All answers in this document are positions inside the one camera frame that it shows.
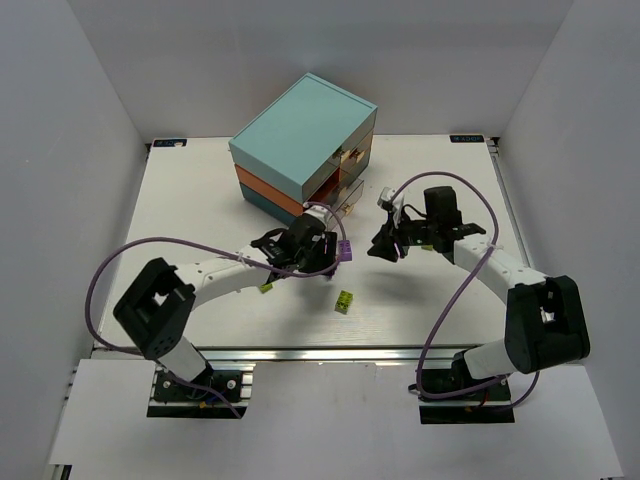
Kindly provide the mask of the clear bottom drawer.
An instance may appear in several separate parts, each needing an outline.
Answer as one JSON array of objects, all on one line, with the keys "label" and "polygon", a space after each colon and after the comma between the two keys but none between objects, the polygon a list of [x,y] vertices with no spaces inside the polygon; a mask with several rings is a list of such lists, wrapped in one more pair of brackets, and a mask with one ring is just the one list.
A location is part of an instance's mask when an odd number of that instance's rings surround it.
[{"label": "clear bottom drawer", "polygon": [[362,196],[363,189],[364,181],[361,178],[355,178],[349,185],[335,186],[322,197],[320,202],[329,205],[340,218],[343,218],[353,210]]}]

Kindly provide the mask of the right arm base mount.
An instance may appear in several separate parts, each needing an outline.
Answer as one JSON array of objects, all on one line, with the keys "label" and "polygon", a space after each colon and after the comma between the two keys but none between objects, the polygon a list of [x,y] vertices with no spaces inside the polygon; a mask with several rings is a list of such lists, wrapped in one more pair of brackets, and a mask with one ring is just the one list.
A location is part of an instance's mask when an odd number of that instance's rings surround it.
[{"label": "right arm base mount", "polygon": [[[463,360],[464,352],[453,356],[448,369],[424,368],[421,385],[432,395],[450,394],[477,387],[488,381],[473,379]],[[425,397],[415,383],[407,390],[419,399],[420,423],[423,425],[512,424],[511,391],[506,380],[487,388],[446,398]]]}]

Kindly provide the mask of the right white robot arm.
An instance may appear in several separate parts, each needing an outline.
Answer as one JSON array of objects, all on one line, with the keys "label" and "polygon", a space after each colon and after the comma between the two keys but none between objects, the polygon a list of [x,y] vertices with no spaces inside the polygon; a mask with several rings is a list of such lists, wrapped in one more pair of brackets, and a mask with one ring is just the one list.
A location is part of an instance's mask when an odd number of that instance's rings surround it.
[{"label": "right white robot arm", "polygon": [[390,262],[407,256],[412,247],[429,246],[452,265],[477,279],[506,308],[501,339],[457,353],[444,380],[430,381],[416,370],[414,390],[428,400],[470,396],[509,375],[537,373],[582,360],[591,344],[576,282],[552,277],[524,265],[499,249],[475,223],[466,223],[450,186],[425,190],[425,211],[418,219],[405,211],[404,196],[384,188],[378,205],[387,220],[372,240],[369,256]]}]

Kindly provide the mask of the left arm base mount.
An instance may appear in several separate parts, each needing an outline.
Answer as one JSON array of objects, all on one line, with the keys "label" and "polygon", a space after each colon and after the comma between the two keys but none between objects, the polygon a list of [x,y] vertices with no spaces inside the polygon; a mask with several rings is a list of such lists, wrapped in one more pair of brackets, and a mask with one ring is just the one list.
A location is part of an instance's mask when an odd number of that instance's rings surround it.
[{"label": "left arm base mount", "polygon": [[255,362],[225,359],[206,353],[209,369],[194,379],[197,388],[177,381],[165,367],[156,366],[147,405],[148,418],[240,420],[248,408]]}]

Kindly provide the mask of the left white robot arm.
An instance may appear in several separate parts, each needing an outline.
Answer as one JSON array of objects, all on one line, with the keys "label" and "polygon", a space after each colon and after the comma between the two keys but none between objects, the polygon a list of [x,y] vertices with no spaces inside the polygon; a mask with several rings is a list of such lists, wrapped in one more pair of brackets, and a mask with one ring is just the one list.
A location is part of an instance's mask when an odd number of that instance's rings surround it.
[{"label": "left white robot arm", "polygon": [[337,234],[331,212],[314,205],[287,228],[271,230],[237,252],[201,262],[149,261],[116,303],[113,315],[142,356],[183,382],[213,386],[213,369],[185,337],[191,312],[233,292],[285,278],[330,277]]}]

